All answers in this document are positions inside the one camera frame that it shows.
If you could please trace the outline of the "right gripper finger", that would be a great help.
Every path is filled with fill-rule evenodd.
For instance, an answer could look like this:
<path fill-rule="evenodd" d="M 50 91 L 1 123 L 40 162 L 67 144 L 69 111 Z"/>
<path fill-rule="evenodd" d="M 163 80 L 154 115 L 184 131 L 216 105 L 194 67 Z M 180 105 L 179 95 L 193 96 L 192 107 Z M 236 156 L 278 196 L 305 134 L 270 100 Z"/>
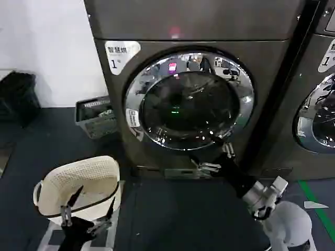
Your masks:
<path fill-rule="evenodd" d="M 208 171 L 208 172 L 219 172 L 220 171 L 220 165 L 219 164 L 213 164 L 208 162 L 200 162 L 196 158 L 190 158 L 191 162 L 196 166 L 197 170 L 200 170 L 202 172 Z"/>
<path fill-rule="evenodd" d="M 215 138 L 215 142 L 220 145 L 221 151 L 226 153 L 228 158 L 235 158 L 235 151 L 231 142 L 228 142 L 222 138 Z"/>

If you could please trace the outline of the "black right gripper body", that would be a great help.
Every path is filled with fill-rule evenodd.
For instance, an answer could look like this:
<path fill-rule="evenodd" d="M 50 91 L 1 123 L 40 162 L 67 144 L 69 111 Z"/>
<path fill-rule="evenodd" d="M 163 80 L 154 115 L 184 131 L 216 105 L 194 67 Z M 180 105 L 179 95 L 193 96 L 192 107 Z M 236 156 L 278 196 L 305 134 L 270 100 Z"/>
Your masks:
<path fill-rule="evenodd" d="M 226 153 L 216 158 L 216 164 L 220 166 L 218 176 L 232 185 L 238 198 L 247 194 L 257 181 L 254 176 L 244 173 Z"/>

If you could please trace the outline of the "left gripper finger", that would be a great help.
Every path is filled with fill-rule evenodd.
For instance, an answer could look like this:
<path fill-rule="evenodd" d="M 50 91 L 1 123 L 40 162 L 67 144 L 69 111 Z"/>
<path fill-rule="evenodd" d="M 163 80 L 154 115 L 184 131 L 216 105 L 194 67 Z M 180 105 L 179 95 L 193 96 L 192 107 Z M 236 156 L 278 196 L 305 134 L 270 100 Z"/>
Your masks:
<path fill-rule="evenodd" d="M 81 191 L 83 190 L 83 186 L 81 186 L 72 196 L 70 196 L 68 202 L 65 205 L 60 206 L 60 213 L 61 213 L 61 226 L 71 226 L 71 208 L 76 203 Z"/>
<path fill-rule="evenodd" d="M 112 225 L 111 218 L 114 212 L 114 203 L 115 203 L 115 198 L 112 200 L 106 215 L 103 217 L 103 220 L 100 221 L 98 224 L 94 225 L 93 227 L 90 227 L 87 230 L 87 234 L 100 234 L 101 232 L 111 227 Z"/>

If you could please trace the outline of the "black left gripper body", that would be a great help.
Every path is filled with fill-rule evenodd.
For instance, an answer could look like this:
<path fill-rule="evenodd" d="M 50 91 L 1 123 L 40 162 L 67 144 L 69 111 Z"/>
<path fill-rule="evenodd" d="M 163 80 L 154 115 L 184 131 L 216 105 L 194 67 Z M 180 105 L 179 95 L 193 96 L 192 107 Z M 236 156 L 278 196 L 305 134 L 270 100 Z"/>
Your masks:
<path fill-rule="evenodd" d="M 78 217 L 71 218 L 72 225 L 62 227 L 65 235 L 60 245 L 60 251 L 81 251 L 83 245 L 94 239 L 87 230 L 94 226 L 94 223 Z"/>

